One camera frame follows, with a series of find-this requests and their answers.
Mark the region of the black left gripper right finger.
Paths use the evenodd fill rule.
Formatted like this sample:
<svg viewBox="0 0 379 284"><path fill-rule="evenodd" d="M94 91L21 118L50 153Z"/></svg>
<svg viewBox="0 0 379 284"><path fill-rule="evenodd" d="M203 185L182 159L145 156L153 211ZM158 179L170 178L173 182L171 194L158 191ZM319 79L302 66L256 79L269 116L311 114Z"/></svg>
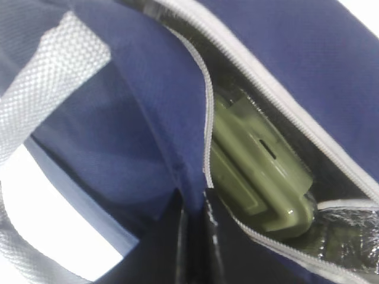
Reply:
<svg viewBox="0 0 379 284"><path fill-rule="evenodd" d="M213 189L204 192L212 283L296 283L296 276L254 243Z"/></svg>

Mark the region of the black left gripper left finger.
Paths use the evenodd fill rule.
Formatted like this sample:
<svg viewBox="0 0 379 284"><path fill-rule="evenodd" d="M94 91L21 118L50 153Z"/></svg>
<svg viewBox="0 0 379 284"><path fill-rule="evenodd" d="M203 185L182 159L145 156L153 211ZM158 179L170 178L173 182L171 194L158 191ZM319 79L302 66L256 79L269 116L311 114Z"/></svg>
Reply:
<svg viewBox="0 0 379 284"><path fill-rule="evenodd" d="M124 283L186 283L187 213L175 191L161 219L125 258Z"/></svg>

